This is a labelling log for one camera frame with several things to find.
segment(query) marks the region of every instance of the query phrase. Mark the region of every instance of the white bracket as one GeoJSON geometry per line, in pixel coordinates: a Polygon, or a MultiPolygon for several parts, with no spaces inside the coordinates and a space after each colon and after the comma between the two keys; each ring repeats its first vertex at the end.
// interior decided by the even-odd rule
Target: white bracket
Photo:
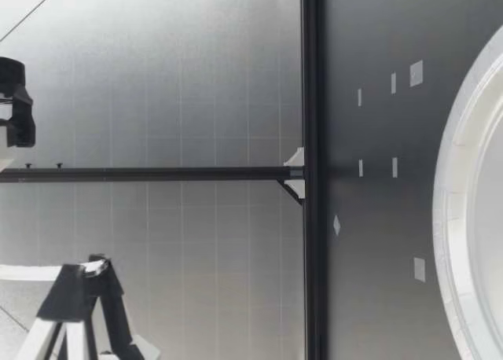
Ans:
{"type": "MultiPolygon", "coordinates": [[[[297,148],[295,154],[290,157],[290,160],[284,163],[285,166],[303,167],[304,166],[304,147],[297,148]]],[[[285,185],[290,187],[299,199],[306,199],[306,182],[303,179],[292,179],[285,181],[285,185]]]]}

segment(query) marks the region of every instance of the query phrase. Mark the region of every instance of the white rim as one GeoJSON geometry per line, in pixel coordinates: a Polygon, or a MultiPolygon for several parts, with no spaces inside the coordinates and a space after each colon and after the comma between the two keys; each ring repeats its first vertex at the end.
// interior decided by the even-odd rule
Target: white rim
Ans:
{"type": "Polygon", "coordinates": [[[503,28],[487,43],[461,86],[435,174],[435,262],[450,328],[464,360],[503,360],[503,340],[487,315],[470,251],[477,178],[502,115],[503,28]]]}

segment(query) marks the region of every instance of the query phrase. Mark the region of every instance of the metal wall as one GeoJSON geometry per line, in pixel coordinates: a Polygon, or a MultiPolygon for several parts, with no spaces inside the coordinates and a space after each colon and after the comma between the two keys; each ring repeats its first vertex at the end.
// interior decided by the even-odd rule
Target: metal wall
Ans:
{"type": "Polygon", "coordinates": [[[459,359],[435,275],[435,161],[457,90],[503,24],[502,4],[323,2],[329,221],[340,222],[339,236],[329,233],[331,359],[459,359]],[[414,258],[425,261],[425,282],[414,258]]]}
{"type": "MultiPolygon", "coordinates": [[[[37,2],[4,1],[0,31],[37,2]]],[[[299,0],[49,0],[0,54],[35,99],[20,167],[273,166],[301,145],[299,0]]],[[[165,358],[303,353],[302,209],[276,182],[3,185],[0,202],[0,263],[110,255],[165,358]]],[[[46,286],[1,289],[29,325],[46,286]]],[[[24,332],[0,326],[13,358],[24,332]]]]}

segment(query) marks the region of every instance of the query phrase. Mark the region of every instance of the circular opening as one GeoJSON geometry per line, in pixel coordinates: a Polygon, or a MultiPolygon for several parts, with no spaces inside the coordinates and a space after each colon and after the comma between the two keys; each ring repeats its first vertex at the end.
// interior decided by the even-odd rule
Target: circular opening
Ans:
{"type": "Polygon", "coordinates": [[[468,73],[435,175],[435,261],[463,359],[503,359],[503,30],[468,73]]]}

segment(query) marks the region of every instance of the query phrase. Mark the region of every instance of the gray metal panel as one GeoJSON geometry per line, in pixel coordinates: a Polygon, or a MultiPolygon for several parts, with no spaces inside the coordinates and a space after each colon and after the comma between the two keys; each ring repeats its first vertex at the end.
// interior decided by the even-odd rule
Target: gray metal panel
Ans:
{"type": "Polygon", "coordinates": [[[502,3],[325,0],[329,151],[338,175],[331,215],[341,224],[329,239],[332,359],[459,358],[435,275],[433,177],[450,107],[503,24],[502,3]],[[409,67],[418,61],[424,81],[411,87],[409,67]],[[426,261],[426,283],[414,279],[414,257],[426,261]]]}

